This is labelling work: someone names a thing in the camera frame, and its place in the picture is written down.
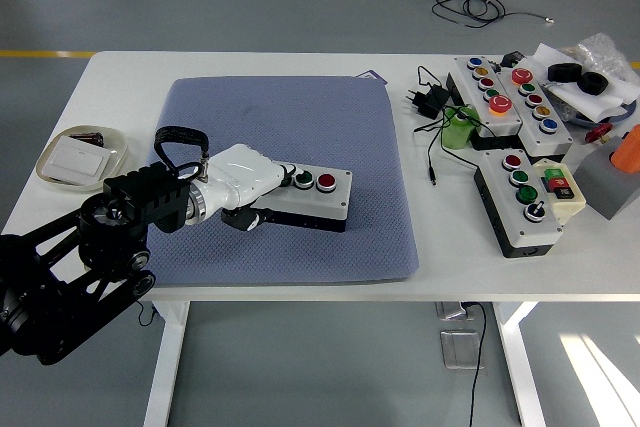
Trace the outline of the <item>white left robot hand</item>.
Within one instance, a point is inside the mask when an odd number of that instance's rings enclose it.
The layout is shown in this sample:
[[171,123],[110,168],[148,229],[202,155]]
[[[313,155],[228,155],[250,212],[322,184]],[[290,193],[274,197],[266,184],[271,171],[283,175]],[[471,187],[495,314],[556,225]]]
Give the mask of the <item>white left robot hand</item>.
[[193,224],[216,212],[227,225],[250,231],[271,217],[269,209],[255,209],[260,197],[279,188],[300,169],[291,163],[276,163],[245,144],[236,144],[210,158],[207,178],[191,183]]

